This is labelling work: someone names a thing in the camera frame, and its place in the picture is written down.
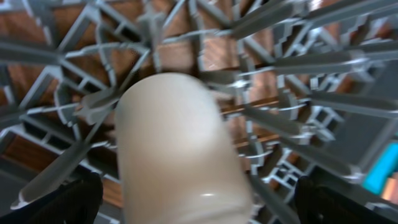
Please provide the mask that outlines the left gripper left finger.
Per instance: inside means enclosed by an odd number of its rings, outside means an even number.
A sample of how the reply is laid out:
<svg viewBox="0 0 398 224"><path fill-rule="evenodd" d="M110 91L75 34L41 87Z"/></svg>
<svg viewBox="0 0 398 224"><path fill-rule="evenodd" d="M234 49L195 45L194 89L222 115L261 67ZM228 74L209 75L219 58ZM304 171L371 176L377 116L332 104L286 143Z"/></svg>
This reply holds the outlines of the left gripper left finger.
<svg viewBox="0 0 398 224"><path fill-rule="evenodd" d="M103 183L90 173L1 217L1 224L93 224L103 202Z"/></svg>

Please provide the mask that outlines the white cup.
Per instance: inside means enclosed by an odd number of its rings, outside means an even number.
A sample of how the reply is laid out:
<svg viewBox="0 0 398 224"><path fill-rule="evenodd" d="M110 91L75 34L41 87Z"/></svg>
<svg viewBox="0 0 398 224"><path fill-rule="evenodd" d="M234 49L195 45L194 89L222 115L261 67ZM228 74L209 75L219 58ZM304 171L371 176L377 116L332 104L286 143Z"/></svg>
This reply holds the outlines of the white cup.
<svg viewBox="0 0 398 224"><path fill-rule="evenodd" d="M147 77L115 110L126 223L247 223L252 192L218 105L199 79Z"/></svg>

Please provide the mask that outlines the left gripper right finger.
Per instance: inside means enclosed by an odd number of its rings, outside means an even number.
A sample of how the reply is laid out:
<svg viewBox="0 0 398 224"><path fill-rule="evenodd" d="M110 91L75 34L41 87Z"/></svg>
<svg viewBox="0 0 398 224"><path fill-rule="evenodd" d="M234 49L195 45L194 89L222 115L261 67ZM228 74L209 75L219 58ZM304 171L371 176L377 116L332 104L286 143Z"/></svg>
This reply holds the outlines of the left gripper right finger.
<svg viewBox="0 0 398 224"><path fill-rule="evenodd" d="M396 224L307 176L296 183L294 203L301 224Z"/></svg>

